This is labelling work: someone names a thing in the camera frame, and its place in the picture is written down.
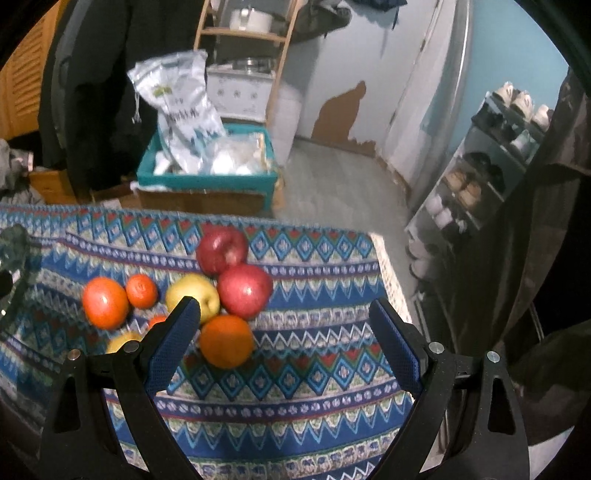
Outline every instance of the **door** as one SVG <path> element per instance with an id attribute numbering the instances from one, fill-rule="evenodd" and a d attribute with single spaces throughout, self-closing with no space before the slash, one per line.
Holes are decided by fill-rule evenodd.
<path id="1" fill-rule="evenodd" d="M 0 72 L 0 138 L 38 130 L 43 68 L 56 29 L 59 3 L 36 23 Z"/>

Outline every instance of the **blue patterned blanket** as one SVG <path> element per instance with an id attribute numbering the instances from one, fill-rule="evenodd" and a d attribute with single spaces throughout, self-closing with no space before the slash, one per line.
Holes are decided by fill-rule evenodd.
<path id="1" fill-rule="evenodd" d="M 249 262 L 274 293 L 254 321 L 257 349 L 221 371 L 198 341 L 154 402 L 205 479 L 359 479 L 376 465 L 409 412 L 368 325 L 371 300 L 389 294 L 409 320 L 380 237 L 271 220 L 95 207 L 0 207 L 0 228 L 22 224 L 38 243 L 35 274 L 17 320 L 0 333 L 0 388 L 38 428 L 66 353 L 103 353 L 115 333 L 95 329 L 80 304 L 89 279 L 121 284 L 150 275 L 160 292 L 199 269 L 207 223 L 232 224 L 250 241 Z M 158 303 L 123 330 L 144 333 Z M 106 392 L 128 461 L 143 466 L 116 393 Z"/>

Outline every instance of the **black jacket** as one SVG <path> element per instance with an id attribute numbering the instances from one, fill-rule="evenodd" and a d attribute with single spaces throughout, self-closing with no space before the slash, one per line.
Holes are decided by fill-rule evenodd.
<path id="1" fill-rule="evenodd" d="M 57 142 L 51 114 L 51 72 L 62 17 L 51 45 L 41 88 L 39 127 L 43 163 L 65 162 L 74 190 L 102 190 L 135 170 L 156 129 L 156 111 L 140 100 L 142 122 L 134 125 L 135 95 L 126 72 L 135 63 L 193 48 L 200 0 L 95 0 L 80 26 L 65 91 L 66 151 Z"/>

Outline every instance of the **teal basket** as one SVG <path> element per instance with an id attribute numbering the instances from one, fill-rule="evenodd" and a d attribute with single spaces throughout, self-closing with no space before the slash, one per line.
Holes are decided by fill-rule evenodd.
<path id="1" fill-rule="evenodd" d="M 267 159 L 274 163 L 275 154 L 269 132 L 258 125 L 224 124 L 230 135 L 262 132 L 265 135 L 265 150 Z M 163 185 L 171 190 L 213 190 L 217 192 L 256 192 L 265 196 L 265 210 L 271 209 L 273 192 L 278 174 L 276 171 L 257 175 L 177 175 L 165 173 L 154 175 L 156 152 L 162 150 L 158 134 L 154 134 L 142 161 L 139 164 L 137 176 L 142 187 Z"/>

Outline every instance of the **wooden ladder shelf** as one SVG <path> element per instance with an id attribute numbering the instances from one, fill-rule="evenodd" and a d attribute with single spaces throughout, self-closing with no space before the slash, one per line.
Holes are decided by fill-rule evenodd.
<path id="1" fill-rule="evenodd" d="M 279 86 L 281 84 L 281 75 L 283 74 L 283 67 L 285 65 L 285 59 L 287 58 L 287 49 L 289 48 L 291 35 L 294 31 L 296 24 L 297 14 L 300 8 L 303 6 L 303 0 L 290 0 L 290 5 L 287 13 L 288 28 L 285 37 L 276 35 L 274 33 L 258 33 L 250 32 L 246 30 L 231 30 L 225 27 L 205 27 L 205 20 L 208 14 L 211 14 L 211 0 L 205 0 L 201 16 L 199 18 L 199 24 L 197 26 L 197 34 L 195 36 L 194 50 L 199 48 L 199 42 L 203 35 L 221 35 L 227 37 L 240 37 L 240 38 L 253 38 L 256 40 L 267 40 L 280 46 L 279 56 L 277 58 L 275 67 L 275 78 L 271 87 L 271 94 L 267 102 L 267 110 L 265 111 L 265 126 L 268 127 L 272 120 L 272 113 L 277 101 L 279 94 Z"/>

